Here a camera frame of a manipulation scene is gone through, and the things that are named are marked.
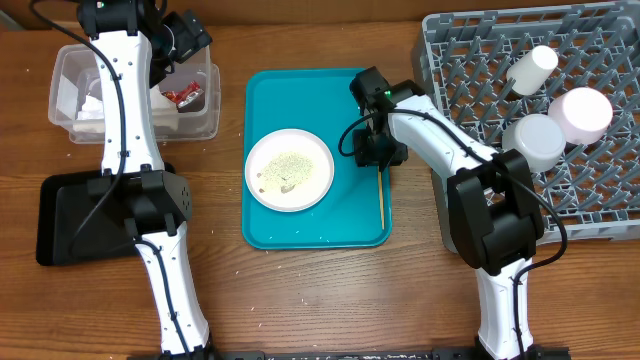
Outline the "red snack wrapper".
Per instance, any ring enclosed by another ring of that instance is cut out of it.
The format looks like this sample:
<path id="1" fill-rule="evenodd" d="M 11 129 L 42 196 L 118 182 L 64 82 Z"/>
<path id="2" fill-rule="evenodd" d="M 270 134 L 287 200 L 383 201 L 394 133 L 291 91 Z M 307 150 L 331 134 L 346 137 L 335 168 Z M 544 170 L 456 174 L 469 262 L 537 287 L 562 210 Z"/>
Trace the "red snack wrapper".
<path id="1" fill-rule="evenodd" d="M 204 94 L 204 90 L 201 86 L 196 82 L 190 82 L 183 90 L 181 91 L 164 91 L 162 95 L 173 102 L 178 109 L 184 108 L 198 98 L 200 98 Z"/>

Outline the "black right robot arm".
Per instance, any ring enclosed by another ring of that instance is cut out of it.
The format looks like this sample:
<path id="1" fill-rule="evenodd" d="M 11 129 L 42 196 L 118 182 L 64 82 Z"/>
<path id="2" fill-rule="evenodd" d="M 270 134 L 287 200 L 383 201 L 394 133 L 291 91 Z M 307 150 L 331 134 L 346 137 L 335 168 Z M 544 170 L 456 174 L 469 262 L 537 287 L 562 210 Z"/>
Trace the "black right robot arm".
<path id="1" fill-rule="evenodd" d="M 357 166 L 384 171 L 414 151 L 439 178 L 445 233 L 454 252 L 476 271 L 480 355 L 533 357 L 526 273 L 544 228 L 525 157 L 474 140 L 411 80 L 391 85 L 371 67 L 355 75 L 349 90 L 361 117 L 342 136 L 352 140 L 349 155 Z"/>

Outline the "white cup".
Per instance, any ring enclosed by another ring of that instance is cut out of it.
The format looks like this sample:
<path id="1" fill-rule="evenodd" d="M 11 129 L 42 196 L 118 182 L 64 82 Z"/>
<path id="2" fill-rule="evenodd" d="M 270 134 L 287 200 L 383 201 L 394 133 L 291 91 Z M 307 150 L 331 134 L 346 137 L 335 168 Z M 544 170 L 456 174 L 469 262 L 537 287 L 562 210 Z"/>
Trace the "white cup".
<path id="1" fill-rule="evenodd" d="M 512 91 L 530 96 L 536 93 L 558 66 L 557 53 L 546 45 L 534 47 L 507 70 L 507 79 L 513 80 Z"/>

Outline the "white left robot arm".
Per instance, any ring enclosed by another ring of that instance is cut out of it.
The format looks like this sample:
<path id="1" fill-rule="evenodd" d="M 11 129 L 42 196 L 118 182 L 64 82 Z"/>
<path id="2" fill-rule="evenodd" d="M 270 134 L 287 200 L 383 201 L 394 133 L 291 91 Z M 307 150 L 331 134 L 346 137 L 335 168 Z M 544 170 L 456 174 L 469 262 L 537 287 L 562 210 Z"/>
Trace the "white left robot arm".
<path id="1" fill-rule="evenodd" d="M 160 318 L 164 359 L 210 359 L 209 325 L 187 254 L 191 193 L 165 167 L 152 123 L 153 86 L 212 39 L 195 15 L 152 1 L 82 1 L 78 21 L 99 66 L 105 120 L 102 174 L 89 182 L 102 213 L 143 259 Z"/>

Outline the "wooden chopstick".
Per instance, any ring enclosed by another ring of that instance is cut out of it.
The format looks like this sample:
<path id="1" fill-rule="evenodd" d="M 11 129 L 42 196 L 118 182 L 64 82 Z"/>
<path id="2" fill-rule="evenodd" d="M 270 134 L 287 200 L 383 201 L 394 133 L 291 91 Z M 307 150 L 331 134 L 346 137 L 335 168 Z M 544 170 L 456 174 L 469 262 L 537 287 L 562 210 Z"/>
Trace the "wooden chopstick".
<path id="1" fill-rule="evenodd" d="M 384 192 L 383 192 L 383 184 L 382 184 L 382 172 L 378 170 L 377 172 L 377 183 L 378 183 L 378 195 L 379 195 L 379 210 L 380 210 L 380 219 L 381 219 L 381 229 L 385 229 L 385 210 L 384 210 Z"/>

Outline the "grey saucer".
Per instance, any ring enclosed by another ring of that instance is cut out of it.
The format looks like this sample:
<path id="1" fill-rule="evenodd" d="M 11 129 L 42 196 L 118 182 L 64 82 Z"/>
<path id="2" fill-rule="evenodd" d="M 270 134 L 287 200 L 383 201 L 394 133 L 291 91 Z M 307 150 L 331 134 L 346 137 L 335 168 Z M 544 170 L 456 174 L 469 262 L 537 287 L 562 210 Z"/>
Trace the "grey saucer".
<path id="1" fill-rule="evenodd" d="M 512 123 L 502 135 L 502 149 L 516 149 L 527 160 L 532 173 L 552 169 L 564 152 L 562 129 L 549 116 L 531 114 Z"/>

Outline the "small white bowl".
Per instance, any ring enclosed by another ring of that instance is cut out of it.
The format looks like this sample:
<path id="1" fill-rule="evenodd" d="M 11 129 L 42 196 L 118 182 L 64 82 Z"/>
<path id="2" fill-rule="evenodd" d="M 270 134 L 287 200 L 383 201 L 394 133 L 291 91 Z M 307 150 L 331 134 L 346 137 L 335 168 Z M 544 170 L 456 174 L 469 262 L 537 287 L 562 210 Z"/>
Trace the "small white bowl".
<path id="1" fill-rule="evenodd" d="M 613 118 L 608 98 L 589 87 L 572 89 L 553 100 L 548 116 L 574 145 L 590 145 L 603 137 Z"/>

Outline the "large white plate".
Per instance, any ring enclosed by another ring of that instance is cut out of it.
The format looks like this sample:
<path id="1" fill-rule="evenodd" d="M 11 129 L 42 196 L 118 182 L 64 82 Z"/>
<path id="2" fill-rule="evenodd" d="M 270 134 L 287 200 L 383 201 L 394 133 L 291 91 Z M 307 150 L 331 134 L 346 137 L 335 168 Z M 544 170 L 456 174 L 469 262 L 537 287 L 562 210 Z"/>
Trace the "large white plate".
<path id="1" fill-rule="evenodd" d="M 298 212 L 319 203 L 329 192 L 334 173 L 334 158 L 324 141 L 293 128 L 262 137 L 244 164 L 250 194 L 278 212 Z"/>

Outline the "white napkin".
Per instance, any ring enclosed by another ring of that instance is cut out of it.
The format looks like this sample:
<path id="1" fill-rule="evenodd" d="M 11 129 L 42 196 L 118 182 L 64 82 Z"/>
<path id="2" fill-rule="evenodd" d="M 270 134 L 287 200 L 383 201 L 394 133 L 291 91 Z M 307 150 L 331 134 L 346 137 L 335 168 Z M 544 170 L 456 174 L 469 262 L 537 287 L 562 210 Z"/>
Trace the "white napkin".
<path id="1" fill-rule="evenodd" d="M 150 89 L 152 120 L 155 127 L 178 129 L 178 109 L 176 104 L 165 97 L 158 85 Z"/>
<path id="2" fill-rule="evenodd" d="M 102 101 L 87 95 L 81 110 L 77 113 L 73 129 L 83 133 L 103 133 L 105 127 Z"/>

